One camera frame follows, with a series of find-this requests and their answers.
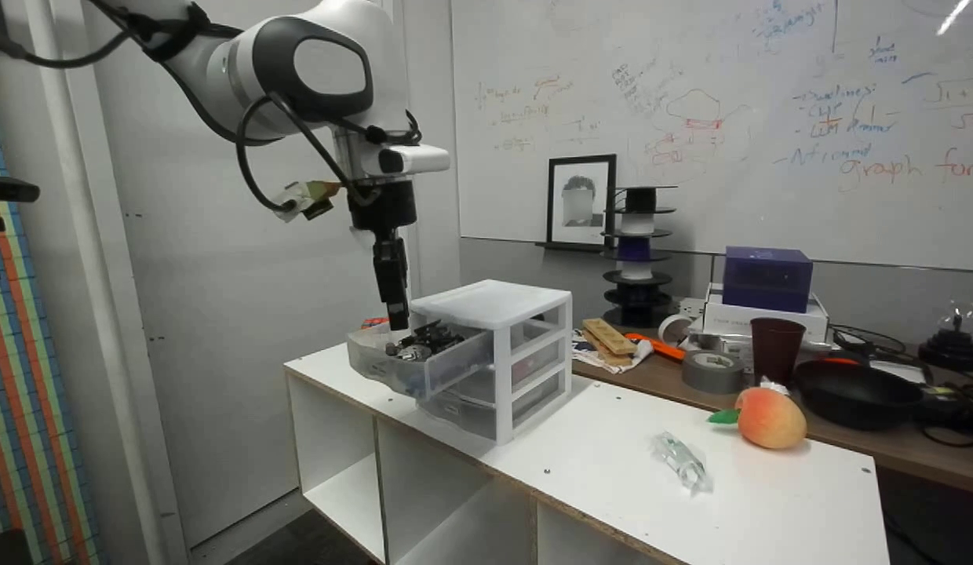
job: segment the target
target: whiteboard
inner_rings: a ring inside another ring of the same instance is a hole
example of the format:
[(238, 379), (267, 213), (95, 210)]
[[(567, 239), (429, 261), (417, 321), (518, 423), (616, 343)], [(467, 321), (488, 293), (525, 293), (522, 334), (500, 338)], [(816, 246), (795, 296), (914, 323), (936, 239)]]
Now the whiteboard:
[(453, 0), (461, 236), (547, 239), (551, 156), (667, 183), (665, 247), (973, 270), (973, 0)]

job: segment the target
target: picture frame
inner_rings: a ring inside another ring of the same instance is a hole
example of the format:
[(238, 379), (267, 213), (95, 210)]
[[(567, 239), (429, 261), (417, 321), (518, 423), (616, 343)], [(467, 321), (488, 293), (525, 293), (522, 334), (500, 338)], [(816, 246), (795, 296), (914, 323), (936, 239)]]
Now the picture frame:
[(616, 154), (548, 160), (547, 247), (611, 247)]

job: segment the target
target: white table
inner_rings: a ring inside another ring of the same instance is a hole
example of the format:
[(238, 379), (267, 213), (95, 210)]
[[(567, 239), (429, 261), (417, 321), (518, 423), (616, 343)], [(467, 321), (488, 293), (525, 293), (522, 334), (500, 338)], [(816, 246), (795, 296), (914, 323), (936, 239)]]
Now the white table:
[[(353, 375), (344, 346), (284, 375), (301, 494), (378, 563), (887, 563), (860, 451), (758, 451), (707, 410), (590, 379), (544, 423), (488, 444)], [(703, 455), (711, 494), (678, 483), (655, 433)]]

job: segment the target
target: peach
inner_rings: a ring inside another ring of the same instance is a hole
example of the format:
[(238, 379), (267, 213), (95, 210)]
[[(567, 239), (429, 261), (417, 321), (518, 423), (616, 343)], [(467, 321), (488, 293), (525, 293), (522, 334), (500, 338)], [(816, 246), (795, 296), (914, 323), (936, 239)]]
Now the peach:
[(763, 385), (744, 391), (736, 410), (736, 433), (758, 450), (784, 451), (807, 437), (802, 410), (784, 394)]

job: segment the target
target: striped curtain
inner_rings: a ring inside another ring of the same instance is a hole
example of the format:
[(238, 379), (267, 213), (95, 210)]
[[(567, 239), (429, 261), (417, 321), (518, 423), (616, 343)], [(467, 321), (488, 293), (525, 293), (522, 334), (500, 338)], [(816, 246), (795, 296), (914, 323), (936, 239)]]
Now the striped curtain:
[(23, 531), (31, 563), (99, 563), (18, 205), (0, 205), (0, 219), (0, 533)]

